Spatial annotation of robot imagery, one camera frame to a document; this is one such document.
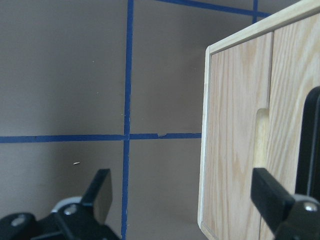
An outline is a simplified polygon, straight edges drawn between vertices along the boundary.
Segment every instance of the silver screw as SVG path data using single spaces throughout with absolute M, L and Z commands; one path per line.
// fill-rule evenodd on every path
M 67 208 L 63 211 L 63 213 L 64 213 L 65 215 L 71 215 L 71 214 L 74 214 L 76 211 L 77 211 L 77 205 L 72 204 L 72 205 L 70 205 L 69 207 L 67 207 Z
M 23 214 L 20 214 L 17 218 L 15 218 L 12 222 L 11 222 L 11 226 L 16 227 L 19 226 L 20 224 L 23 224 L 26 220 L 26 216 Z
M 304 206 L 304 209 L 307 210 L 308 212 L 318 211 L 317 205 L 314 204 L 313 202 L 307 201 L 303 204 L 303 206 Z

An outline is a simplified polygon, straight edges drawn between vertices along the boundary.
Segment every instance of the cabinet door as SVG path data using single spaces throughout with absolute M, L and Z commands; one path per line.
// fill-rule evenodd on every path
M 212 55 L 198 222 L 209 239 L 257 240 L 251 199 L 257 112 L 269 107 L 273 33 Z
M 320 86 L 320 14 L 274 32 L 266 167 L 295 191 L 303 107 Z M 265 223 L 262 240 L 273 239 Z

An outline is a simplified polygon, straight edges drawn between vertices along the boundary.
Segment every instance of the clamp jaw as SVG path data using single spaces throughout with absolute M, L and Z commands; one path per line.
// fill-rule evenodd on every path
M 82 197 L 60 201 L 45 218 L 20 212 L 0 219 L 1 240 L 120 240 L 104 221 L 112 202 L 111 173 L 97 171 Z
M 251 199 L 275 239 L 320 240 L 320 86 L 304 103 L 295 193 L 265 168 L 253 169 Z

